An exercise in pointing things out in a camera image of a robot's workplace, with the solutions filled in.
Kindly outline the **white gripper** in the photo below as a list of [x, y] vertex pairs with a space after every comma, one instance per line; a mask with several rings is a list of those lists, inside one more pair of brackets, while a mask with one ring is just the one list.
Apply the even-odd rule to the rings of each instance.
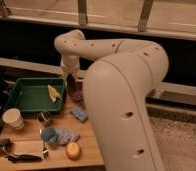
[[70, 73], [73, 73], [75, 82], [79, 80], [79, 70], [80, 70], [80, 61], [79, 57], [76, 55], [63, 55], [61, 59], [61, 77], [64, 79], [65, 85], [67, 87], [67, 76]]

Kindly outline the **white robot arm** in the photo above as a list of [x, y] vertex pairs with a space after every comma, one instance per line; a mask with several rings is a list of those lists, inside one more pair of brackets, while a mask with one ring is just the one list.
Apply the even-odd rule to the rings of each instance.
[[93, 61], [83, 96], [107, 171], [165, 171], [145, 99], [164, 79], [168, 57], [159, 44], [135, 39], [87, 40], [80, 30], [59, 35], [55, 48], [66, 75], [79, 59]]

